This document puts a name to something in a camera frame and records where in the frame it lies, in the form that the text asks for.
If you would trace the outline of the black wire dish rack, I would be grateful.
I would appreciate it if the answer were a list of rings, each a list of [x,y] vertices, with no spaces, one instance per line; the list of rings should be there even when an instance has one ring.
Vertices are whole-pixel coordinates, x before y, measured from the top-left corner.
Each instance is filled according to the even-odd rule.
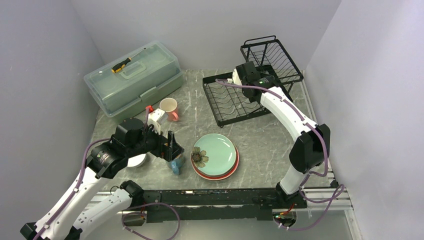
[[[205,77],[202,87],[219,127],[269,114],[260,103],[261,94],[279,87],[291,98],[295,83],[303,74],[275,35],[246,40],[240,47],[245,63],[233,70]]]

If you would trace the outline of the light blue flower plate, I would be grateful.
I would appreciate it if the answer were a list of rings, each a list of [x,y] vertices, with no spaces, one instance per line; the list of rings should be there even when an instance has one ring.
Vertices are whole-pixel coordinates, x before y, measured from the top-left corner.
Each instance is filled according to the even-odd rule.
[[[222,134],[209,133],[194,143],[190,158],[197,173],[216,179],[236,167],[239,154],[229,138]]]

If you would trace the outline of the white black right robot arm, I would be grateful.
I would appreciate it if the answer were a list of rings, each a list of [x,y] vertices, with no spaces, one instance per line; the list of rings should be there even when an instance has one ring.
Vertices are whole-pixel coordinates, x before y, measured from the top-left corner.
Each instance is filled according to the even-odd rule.
[[[289,153],[290,167],[277,185],[276,203],[287,208],[295,193],[310,174],[325,177],[328,173],[331,131],[317,124],[289,99],[282,83],[273,75],[259,72],[249,61],[235,67],[232,82],[245,97],[270,111],[291,135],[294,144]]]

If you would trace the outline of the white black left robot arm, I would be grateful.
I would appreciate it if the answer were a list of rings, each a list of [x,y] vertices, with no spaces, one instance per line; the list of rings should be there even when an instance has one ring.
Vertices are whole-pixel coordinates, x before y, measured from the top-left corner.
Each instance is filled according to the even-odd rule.
[[[171,162],[184,153],[170,130],[167,136],[137,118],[120,123],[110,138],[94,141],[86,148],[80,171],[59,201],[41,219],[28,222],[20,233],[27,240],[81,239],[94,229],[100,217],[131,209],[144,203],[144,190],[134,181],[123,182],[108,200],[83,212],[92,198],[117,173],[126,168],[132,157],[151,153]]]

